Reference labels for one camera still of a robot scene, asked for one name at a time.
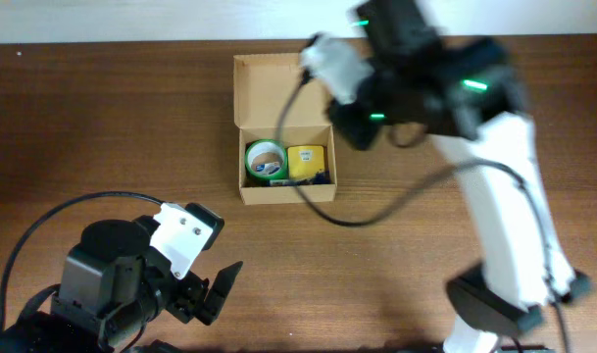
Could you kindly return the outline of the blue white staples box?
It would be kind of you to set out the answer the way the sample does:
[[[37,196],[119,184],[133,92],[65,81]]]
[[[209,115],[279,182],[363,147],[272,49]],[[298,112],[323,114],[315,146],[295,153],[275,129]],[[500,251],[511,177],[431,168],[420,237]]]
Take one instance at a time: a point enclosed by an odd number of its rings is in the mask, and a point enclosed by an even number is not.
[[[280,162],[267,162],[255,166],[254,172],[261,177],[271,176],[281,170]]]

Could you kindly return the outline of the green tape roll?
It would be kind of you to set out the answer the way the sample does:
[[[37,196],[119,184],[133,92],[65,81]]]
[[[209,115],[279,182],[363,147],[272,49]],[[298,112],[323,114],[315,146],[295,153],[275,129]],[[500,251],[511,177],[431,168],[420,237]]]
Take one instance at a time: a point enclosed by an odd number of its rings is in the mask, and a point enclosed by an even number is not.
[[[281,170],[271,176],[258,176],[255,166],[267,162],[280,162]],[[288,157],[285,148],[276,140],[260,139],[253,142],[246,150],[244,164],[251,177],[260,182],[271,179],[287,179]]]

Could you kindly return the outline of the blue ballpoint pen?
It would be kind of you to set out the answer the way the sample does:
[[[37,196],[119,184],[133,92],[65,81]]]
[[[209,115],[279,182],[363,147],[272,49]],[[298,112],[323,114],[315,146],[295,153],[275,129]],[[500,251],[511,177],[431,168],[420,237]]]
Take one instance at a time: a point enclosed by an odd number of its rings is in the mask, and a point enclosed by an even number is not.
[[[303,178],[297,181],[298,185],[321,185],[331,184],[329,171],[319,171],[311,177]]]

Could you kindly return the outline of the yellow sticky note pad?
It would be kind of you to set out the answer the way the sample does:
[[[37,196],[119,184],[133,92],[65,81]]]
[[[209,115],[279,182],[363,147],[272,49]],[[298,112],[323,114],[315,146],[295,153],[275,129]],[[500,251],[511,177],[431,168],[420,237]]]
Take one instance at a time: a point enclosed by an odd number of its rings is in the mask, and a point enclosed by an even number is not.
[[[312,178],[325,171],[324,149],[319,145],[292,146],[287,149],[289,177]]]

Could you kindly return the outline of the brown cardboard box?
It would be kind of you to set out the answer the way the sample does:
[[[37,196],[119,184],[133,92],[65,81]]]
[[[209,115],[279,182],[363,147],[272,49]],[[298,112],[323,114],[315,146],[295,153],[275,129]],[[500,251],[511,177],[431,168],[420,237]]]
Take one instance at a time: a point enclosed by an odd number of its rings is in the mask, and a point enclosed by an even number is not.
[[[259,140],[273,139],[279,114],[302,75],[297,54],[236,55],[233,68],[234,123],[239,129],[238,189],[246,205],[301,203],[290,186],[263,186],[249,175],[246,151]],[[330,202],[337,189],[334,135],[325,115],[328,94],[316,82],[304,86],[282,128],[286,147],[320,145],[330,182],[304,185],[312,202]]]

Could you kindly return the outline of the blue white marker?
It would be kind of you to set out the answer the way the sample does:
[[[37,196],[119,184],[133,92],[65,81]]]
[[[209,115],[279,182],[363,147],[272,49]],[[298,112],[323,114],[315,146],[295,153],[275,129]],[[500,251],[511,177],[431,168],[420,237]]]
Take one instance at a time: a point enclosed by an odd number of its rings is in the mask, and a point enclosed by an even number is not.
[[[271,179],[267,180],[266,186],[278,187],[278,186],[297,186],[310,184],[310,179]]]

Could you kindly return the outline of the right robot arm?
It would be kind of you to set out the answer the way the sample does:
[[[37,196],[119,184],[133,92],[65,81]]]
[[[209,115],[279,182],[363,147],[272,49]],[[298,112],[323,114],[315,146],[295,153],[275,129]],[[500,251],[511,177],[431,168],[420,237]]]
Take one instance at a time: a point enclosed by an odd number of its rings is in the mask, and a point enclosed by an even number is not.
[[[538,326],[544,306],[560,308],[590,287],[557,238],[521,83],[497,41],[448,47],[414,1],[368,1],[355,13],[368,59],[345,42],[320,41],[332,56],[323,77],[329,118],[358,150],[384,126],[419,124],[447,160],[421,188],[456,178],[483,259],[447,282],[457,318],[442,348],[494,352],[502,338]]]

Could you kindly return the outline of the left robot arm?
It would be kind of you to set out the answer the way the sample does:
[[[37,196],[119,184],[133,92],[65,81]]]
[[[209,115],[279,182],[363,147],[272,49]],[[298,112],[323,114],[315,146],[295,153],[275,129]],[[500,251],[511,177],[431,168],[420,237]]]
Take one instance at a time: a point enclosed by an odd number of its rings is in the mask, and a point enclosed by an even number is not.
[[[196,203],[164,203],[154,216],[87,226],[60,282],[30,298],[0,332],[0,352],[131,352],[164,311],[184,324],[211,325],[243,264],[220,270],[214,281],[190,268],[223,227]]]

